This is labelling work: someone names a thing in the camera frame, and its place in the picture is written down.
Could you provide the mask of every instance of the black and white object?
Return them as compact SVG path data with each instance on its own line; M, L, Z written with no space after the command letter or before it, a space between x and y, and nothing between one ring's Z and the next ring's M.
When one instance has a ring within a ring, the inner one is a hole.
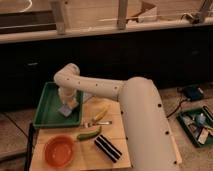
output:
M121 157L122 153L103 135L99 135L94 142L114 163Z

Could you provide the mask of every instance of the cabinet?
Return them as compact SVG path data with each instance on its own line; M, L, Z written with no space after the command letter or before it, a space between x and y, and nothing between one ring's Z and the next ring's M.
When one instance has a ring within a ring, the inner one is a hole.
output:
M143 76L158 88L212 81L213 26L0 45L0 109L36 106L46 81L67 63L81 75Z

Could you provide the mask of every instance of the tool tray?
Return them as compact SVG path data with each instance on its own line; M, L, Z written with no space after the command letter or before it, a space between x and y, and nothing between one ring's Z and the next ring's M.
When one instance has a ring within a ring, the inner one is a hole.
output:
M82 117L83 92L77 91L76 99L79 105L68 117L63 116L58 109L63 105L58 96L58 86L47 82L43 88L39 105L33 120L35 128L64 128L80 125Z
M195 147L204 147L204 146L213 144L213 136L210 135L210 133L209 133L209 135L207 137L207 140L206 140L205 144L201 144L198 141L198 137L196 137L195 133L193 133L191 131L189 125L186 122L186 116L189 117L189 118L195 118L196 115L200 115L201 113L203 113L203 115L206 116L206 120L205 120L204 124L213 128L213 120L211 119L208 111L204 110L204 108L202 108L202 107L191 109L191 110L182 111L177 116L177 120L179 121L180 125L182 126L182 128L186 132L187 136L192 141L192 143L195 145Z

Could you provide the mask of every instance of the green vegetable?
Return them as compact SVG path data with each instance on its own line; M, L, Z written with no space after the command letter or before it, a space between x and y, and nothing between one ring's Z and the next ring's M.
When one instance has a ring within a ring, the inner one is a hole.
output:
M79 141L83 141L83 140L87 140L87 139L90 139L90 138L94 138L101 133L101 130L102 130L102 128L100 126L98 128L98 130L96 130L94 132L78 134L77 139Z

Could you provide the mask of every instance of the tiled floor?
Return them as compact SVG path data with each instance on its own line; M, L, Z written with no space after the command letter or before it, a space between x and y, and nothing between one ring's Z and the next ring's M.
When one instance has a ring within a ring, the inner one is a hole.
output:
M176 108L180 94L176 88L159 90L163 100L165 112L168 115ZM209 106L213 110L213 90L208 89L208 98L197 102L185 102L182 110ZM181 171L212 171L213 170L213 146L195 148L186 136L183 129L176 120L177 113L169 118L171 129L179 147L183 163ZM35 109L26 109L7 113L27 133L28 124L32 121ZM14 150L26 148L26 137L7 119L0 114L0 155ZM22 171L25 158L19 158L0 163L0 171Z

